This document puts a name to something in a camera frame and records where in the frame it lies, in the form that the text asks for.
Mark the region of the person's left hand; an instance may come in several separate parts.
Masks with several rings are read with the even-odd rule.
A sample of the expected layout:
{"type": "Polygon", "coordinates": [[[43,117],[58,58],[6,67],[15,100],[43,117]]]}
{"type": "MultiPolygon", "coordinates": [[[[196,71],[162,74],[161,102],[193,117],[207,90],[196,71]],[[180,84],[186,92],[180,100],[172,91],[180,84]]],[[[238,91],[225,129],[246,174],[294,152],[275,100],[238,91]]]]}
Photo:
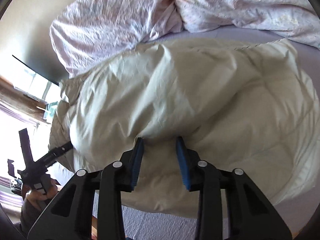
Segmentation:
{"type": "Polygon", "coordinates": [[[39,190],[30,190],[26,195],[26,199],[33,205],[38,204],[40,201],[44,202],[45,200],[53,199],[59,191],[58,186],[60,184],[55,179],[51,179],[51,184],[46,194],[42,194],[39,190]]]}

